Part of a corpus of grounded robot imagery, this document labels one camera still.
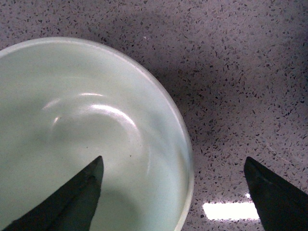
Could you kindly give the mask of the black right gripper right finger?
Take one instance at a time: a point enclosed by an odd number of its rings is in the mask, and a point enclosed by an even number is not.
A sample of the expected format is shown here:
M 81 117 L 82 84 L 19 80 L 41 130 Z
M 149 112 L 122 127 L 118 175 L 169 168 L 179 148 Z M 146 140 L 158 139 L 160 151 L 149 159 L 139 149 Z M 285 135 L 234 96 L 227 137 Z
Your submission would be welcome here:
M 244 174 L 266 231 L 306 231 L 308 195 L 258 161 L 247 157 Z

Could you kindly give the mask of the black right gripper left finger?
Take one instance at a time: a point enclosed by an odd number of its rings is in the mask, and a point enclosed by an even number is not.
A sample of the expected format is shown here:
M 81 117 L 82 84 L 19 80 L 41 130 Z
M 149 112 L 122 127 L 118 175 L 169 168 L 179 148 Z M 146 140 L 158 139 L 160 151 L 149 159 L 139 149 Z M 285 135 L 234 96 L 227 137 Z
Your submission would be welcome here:
M 103 158 L 96 157 L 5 231 L 88 231 L 101 196 Z

